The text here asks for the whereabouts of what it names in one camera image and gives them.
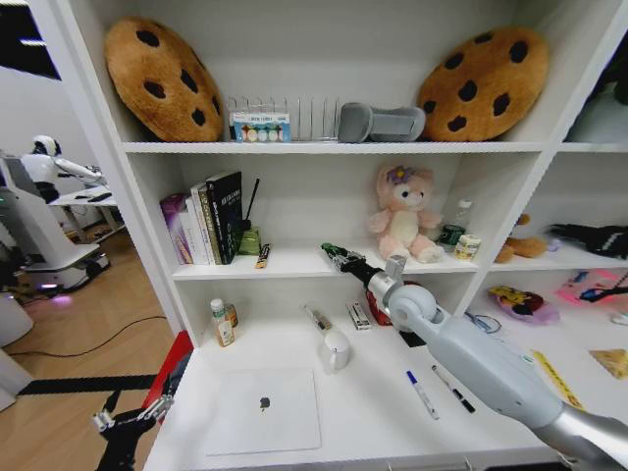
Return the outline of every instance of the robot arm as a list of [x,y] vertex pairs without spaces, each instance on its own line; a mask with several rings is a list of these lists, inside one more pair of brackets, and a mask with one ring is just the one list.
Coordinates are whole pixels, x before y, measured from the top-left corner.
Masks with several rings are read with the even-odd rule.
[[330,244],[322,248],[342,272],[363,282],[397,328],[421,337],[434,357],[492,410],[521,422],[540,440],[591,469],[628,469],[625,424],[564,403],[524,359],[464,318],[451,316],[426,289],[404,286],[405,259],[393,257],[385,272],[355,252]]

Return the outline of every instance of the small jar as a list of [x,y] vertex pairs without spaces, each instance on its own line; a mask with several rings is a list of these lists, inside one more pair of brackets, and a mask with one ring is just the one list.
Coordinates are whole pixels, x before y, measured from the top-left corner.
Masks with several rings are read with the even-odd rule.
[[214,328],[216,332],[216,339],[220,346],[231,345],[236,338],[234,337],[234,328],[232,323],[227,318],[227,310],[225,304],[220,298],[212,299],[210,306],[212,308],[212,314],[214,318]]
[[458,239],[458,243],[453,251],[453,256],[458,260],[473,260],[473,257],[475,257],[475,254],[480,248],[481,242],[482,240],[476,235],[463,234]]

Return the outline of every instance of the pen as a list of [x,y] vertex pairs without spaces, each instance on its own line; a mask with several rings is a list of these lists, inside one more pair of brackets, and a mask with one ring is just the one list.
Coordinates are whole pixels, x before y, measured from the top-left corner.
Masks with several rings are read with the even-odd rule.
[[423,401],[425,408],[428,409],[428,412],[430,413],[432,418],[434,420],[439,420],[439,414],[437,413],[436,409],[432,405],[432,402],[430,402],[428,395],[425,394],[425,391],[423,390],[423,388],[421,388],[421,385],[419,385],[419,382],[416,381],[416,378],[414,378],[414,375],[412,374],[412,372],[408,370],[405,372],[405,374],[408,375],[408,378],[410,379],[410,383],[412,383],[412,387],[414,388],[416,393],[419,394],[419,397],[421,397],[421,400]]
[[464,398],[464,395],[462,395],[462,392],[460,392],[459,390],[451,386],[449,381],[445,378],[443,373],[441,373],[441,370],[439,370],[436,365],[432,366],[432,371],[434,371],[434,373],[436,373],[436,376],[438,376],[441,379],[441,381],[445,383],[445,386],[447,386],[447,389],[451,391],[451,393],[455,396],[455,398],[460,401],[460,403],[464,406],[465,409],[469,411],[470,414],[475,412],[475,407],[471,405],[471,402],[469,402],[467,399]]

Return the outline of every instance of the black book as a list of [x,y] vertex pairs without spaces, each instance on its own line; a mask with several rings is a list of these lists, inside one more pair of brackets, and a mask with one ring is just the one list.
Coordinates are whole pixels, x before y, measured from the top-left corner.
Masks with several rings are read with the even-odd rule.
[[224,265],[232,263],[242,239],[242,172],[207,179],[207,198]]

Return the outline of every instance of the white robot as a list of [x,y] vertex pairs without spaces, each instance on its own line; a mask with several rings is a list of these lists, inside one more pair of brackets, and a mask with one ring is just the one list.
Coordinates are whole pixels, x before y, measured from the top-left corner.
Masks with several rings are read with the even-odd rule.
[[109,268],[109,260],[98,244],[72,243],[46,203],[59,194],[54,181],[60,172],[97,184],[102,175],[59,157],[61,148],[51,137],[37,136],[34,144],[22,159],[0,150],[0,222],[22,251],[37,288],[81,288]]
[[22,163],[46,203],[59,197],[54,182],[58,178],[72,177],[86,185],[105,184],[96,167],[85,167],[61,157],[59,142],[49,135],[36,135],[32,139],[32,153],[22,156]]

